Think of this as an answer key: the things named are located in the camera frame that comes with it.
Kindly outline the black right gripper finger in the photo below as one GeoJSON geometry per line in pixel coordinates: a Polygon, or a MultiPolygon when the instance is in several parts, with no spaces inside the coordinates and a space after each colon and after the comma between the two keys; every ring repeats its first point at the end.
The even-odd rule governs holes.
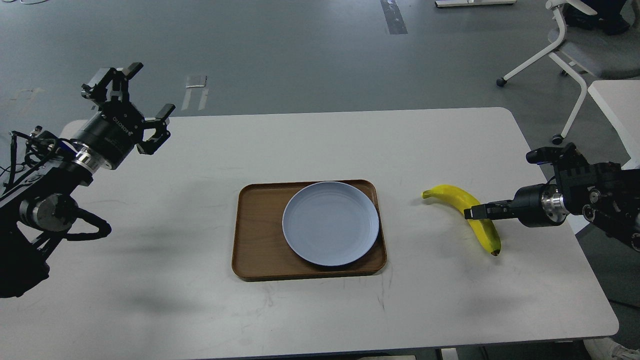
{"type": "Polygon", "coordinates": [[[511,208],[512,202],[512,200],[500,200],[496,202],[480,203],[464,209],[462,214],[466,220],[514,219],[515,214],[511,208]]]}

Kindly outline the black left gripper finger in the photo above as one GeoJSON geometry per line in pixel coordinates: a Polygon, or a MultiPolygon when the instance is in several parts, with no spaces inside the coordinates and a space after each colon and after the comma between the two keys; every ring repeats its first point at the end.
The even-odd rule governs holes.
{"type": "Polygon", "coordinates": [[[138,125],[139,134],[135,139],[135,147],[138,153],[142,155],[153,155],[160,146],[162,146],[171,136],[168,130],[170,123],[170,115],[176,109],[174,104],[165,104],[156,116],[147,120],[143,118],[138,125]],[[154,133],[148,138],[143,139],[146,130],[154,130],[154,133]]]}
{"type": "Polygon", "coordinates": [[[89,84],[81,85],[81,96],[93,102],[102,111],[110,106],[132,105],[129,85],[144,64],[131,63],[124,68],[105,67],[98,69],[89,84]]]}

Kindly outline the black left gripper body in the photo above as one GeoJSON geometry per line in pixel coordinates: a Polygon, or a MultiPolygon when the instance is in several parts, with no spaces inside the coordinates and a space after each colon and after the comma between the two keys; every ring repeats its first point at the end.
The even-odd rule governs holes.
{"type": "Polygon", "coordinates": [[[142,141],[143,121],[144,116],[134,108],[105,108],[87,121],[71,141],[98,153],[104,159],[103,166],[115,170],[142,141]]]}

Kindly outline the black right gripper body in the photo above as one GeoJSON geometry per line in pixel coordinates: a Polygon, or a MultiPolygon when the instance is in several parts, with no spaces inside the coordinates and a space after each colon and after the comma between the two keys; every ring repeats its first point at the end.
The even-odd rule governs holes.
{"type": "Polygon", "coordinates": [[[544,191],[547,184],[536,184],[521,187],[510,203],[510,212],[521,224],[528,228],[557,226],[557,222],[550,218],[542,205],[544,191]]]}

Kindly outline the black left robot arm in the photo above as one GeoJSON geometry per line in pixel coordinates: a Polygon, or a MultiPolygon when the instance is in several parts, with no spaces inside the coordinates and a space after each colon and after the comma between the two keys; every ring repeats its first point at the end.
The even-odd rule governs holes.
{"type": "Polygon", "coordinates": [[[47,259],[61,241],[103,239],[112,228],[79,207],[72,193],[100,168],[117,169],[137,149],[152,155],[170,137],[166,104],[147,120],[130,100],[130,80],[143,68],[101,68],[81,95],[97,112],[71,139],[36,126],[10,134],[10,165],[1,194],[0,296],[21,297],[50,276],[47,259]]]}

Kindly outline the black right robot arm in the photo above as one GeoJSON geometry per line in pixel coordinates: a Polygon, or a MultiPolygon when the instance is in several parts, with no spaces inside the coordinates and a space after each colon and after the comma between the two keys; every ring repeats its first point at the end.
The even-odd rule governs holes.
{"type": "Polygon", "coordinates": [[[590,164],[573,143],[543,146],[526,154],[530,164],[550,164],[549,182],[521,187],[513,199],[464,209],[467,220],[517,219],[525,227],[554,227],[580,215],[634,251],[639,250],[640,187],[638,169],[617,162],[590,164]]]}

